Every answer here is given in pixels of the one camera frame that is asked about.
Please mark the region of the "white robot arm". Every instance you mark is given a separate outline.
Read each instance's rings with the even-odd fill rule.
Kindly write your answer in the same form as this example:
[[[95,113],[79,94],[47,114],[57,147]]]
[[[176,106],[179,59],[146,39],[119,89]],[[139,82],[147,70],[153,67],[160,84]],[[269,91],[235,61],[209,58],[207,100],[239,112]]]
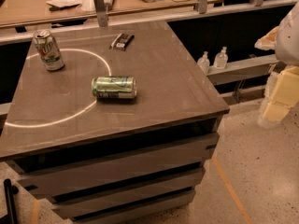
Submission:
[[[271,128],[280,124],[299,103],[299,2],[254,47],[272,49],[276,58],[286,65],[281,72],[270,74],[259,110],[258,124]]]

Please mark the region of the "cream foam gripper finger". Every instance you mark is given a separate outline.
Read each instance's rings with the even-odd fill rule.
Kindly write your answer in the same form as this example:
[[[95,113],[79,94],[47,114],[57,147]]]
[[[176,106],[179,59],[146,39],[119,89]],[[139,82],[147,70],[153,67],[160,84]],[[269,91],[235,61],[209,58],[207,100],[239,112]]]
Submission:
[[[280,73],[272,72],[265,86],[258,124],[264,128],[279,125],[298,102],[299,67],[287,66]]]
[[[278,27],[273,28],[266,35],[256,41],[254,47],[261,50],[274,50],[277,39]]]

